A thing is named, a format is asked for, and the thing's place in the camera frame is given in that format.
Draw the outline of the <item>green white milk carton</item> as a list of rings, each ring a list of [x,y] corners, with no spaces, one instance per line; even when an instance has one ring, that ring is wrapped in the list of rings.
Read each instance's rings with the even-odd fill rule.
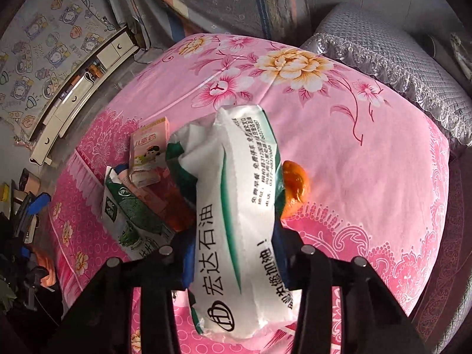
[[[108,166],[104,178],[102,224],[132,260],[139,260],[173,240],[175,232],[135,196]]]

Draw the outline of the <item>white green tissue pack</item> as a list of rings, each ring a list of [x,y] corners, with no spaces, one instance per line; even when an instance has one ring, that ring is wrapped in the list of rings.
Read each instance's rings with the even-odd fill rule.
[[[239,343],[294,322],[300,293],[285,286],[272,244],[285,193],[264,110],[222,107],[190,122],[171,136],[165,159],[195,208],[188,295],[197,331]]]

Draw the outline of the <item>pink child cream box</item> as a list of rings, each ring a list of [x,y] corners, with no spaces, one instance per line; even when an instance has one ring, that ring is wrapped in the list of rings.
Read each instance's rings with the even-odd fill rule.
[[[130,136],[129,177],[138,188],[160,182],[165,177],[165,153],[170,134],[166,117],[153,121]]]

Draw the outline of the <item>pink floral table cloth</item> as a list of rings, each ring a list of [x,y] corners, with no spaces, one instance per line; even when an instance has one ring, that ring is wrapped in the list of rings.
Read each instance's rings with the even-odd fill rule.
[[[310,177],[308,202],[277,224],[327,257],[364,257],[401,305],[413,310],[437,257],[448,199],[450,148],[437,126],[396,92],[324,56],[259,38],[194,35],[141,71],[96,117],[58,180],[50,221],[74,277],[69,309],[111,257],[132,259],[102,224],[106,168],[175,235],[192,229],[194,206],[167,165],[160,182],[129,177],[130,136],[166,117],[171,136],[222,107],[260,106],[281,163]],[[297,320],[239,343],[200,334],[188,288],[174,291],[179,353],[293,353]],[[141,290],[133,293],[131,353],[143,353]]]

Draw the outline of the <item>white tv cabinet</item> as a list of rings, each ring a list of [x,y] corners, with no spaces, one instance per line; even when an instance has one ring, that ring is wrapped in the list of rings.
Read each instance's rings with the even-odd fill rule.
[[[54,142],[65,136],[99,87],[137,51],[133,35],[123,27],[78,65],[38,117],[30,137],[34,142],[29,158],[32,164],[52,164],[49,154]]]

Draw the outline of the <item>grey bolster cushion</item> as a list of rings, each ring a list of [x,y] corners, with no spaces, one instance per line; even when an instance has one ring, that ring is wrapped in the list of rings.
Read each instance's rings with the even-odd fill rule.
[[[455,61],[452,51],[448,50],[436,37],[424,35],[422,37],[422,48],[432,57],[445,71],[456,80],[463,77],[463,73]]]

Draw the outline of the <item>grey quilted corner sofa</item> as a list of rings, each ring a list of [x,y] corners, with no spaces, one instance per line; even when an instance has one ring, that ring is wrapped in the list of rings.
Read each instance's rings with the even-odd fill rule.
[[[360,7],[335,6],[302,47],[376,78],[434,120],[454,148],[471,146],[471,98],[405,32]]]

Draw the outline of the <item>striped sheet covered wardrobe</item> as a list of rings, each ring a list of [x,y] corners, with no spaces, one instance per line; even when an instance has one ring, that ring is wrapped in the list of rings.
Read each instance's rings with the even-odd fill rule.
[[[307,0],[107,0],[145,49],[197,33],[246,35],[299,46],[312,34]]]

